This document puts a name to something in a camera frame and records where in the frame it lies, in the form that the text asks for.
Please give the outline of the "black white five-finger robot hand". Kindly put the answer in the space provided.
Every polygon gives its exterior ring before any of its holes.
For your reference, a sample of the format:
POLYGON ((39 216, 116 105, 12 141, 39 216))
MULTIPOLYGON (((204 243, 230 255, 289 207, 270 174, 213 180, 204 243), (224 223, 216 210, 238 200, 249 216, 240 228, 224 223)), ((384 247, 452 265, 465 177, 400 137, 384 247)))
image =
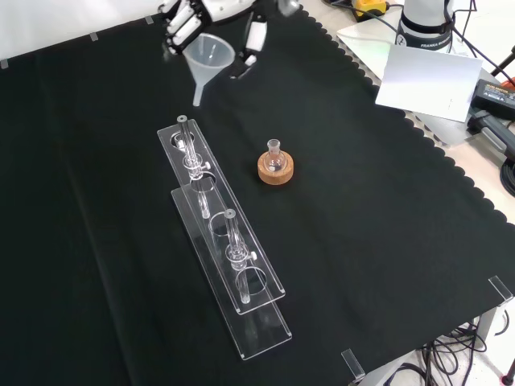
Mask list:
POLYGON ((243 77, 256 64, 266 41, 267 19, 260 1, 165 1, 158 13, 167 23, 163 46, 170 55, 181 55, 207 27, 230 23, 247 15, 245 45, 235 57, 233 79, 243 77))

